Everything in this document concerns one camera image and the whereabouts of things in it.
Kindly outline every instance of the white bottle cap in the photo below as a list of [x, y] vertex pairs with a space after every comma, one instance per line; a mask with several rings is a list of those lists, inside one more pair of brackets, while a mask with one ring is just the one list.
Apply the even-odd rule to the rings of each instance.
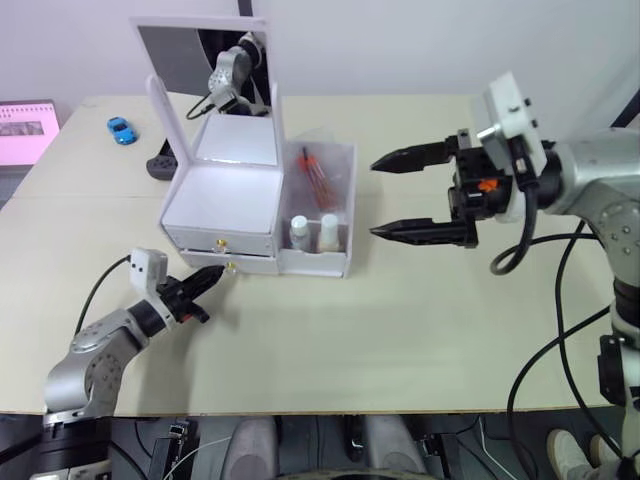
[[322, 245], [337, 245], [338, 243], [338, 217], [333, 213], [327, 213], [320, 220], [320, 238]]
[[304, 215], [296, 215], [291, 219], [291, 233], [299, 237], [303, 237], [309, 233], [309, 224], [307, 217]]

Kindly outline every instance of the orange part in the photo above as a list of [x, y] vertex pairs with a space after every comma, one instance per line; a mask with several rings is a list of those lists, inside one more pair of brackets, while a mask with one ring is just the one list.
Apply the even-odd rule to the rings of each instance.
[[498, 180], [495, 178], [490, 178], [488, 180], [483, 180], [478, 184], [478, 190], [481, 192], [493, 192], [498, 189]]

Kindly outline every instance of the blue toy car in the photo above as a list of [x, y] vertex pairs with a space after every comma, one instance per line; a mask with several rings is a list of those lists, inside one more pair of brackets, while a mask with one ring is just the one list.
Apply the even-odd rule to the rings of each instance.
[[131, 128], [129, 122], [122, 117], [113, 117], [107, 121], [107, 128], [113, 135], [116, 143], [120, 145], [129, 145], [138, 139], [138, 135]]

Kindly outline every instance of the table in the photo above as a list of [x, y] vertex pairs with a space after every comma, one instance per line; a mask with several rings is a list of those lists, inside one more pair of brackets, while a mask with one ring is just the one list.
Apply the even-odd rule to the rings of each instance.
[[[182, 109], [192, 102], [172, 100]], [[307, 132], [358, 144], [351, 276], [227, 278], [200, 299], [212, 320], [159, 335], [131, 362], [116, 413], [505, 409], [519, 369], [555, 336], [560, 244], [533, 247], [515, 272], [495, 277], [489, 263], [517, 242], [518, 224], [482, 222], [475, 250], [409, 247], [368, 233], [401, 217], [448, 218], [451, 166], [411, 175], [368, 166], [393, 149], [472, 127], [469, 97], [289, 97], [283, 111], [289, 138]], [[138, 142], [113, 142], [105, 122], [115, 115], [139, 130]], [[197, 124], [186, 128], [193, 134]], [[163, 140], [146, 97], [89, 97], [0, 211], [0, 411], [42, 411], [46, 375], [65, 355], [89, 289], [115, 259], [134, 246], [157, 248], [168, 253], [171, 274], [188, 274], [157, 226], [168, 184], [145, 171]], [[542, 215], [538, 235], [576, 223]], [[579, 243], [566, 273], [567, 328], [611, 300], [612, 278], [595, 243]], [[104, 283], [87, 322], [136, 300], [125, 270]], [[292, 295], [294, 286], [310, 295]], [[568, 342], [576, 382], [594, 405], [606, 403], [596, 355], [608, 330], [602, 320]], [[555, 353], [534, 367], [517, 403], [573, 405]]]

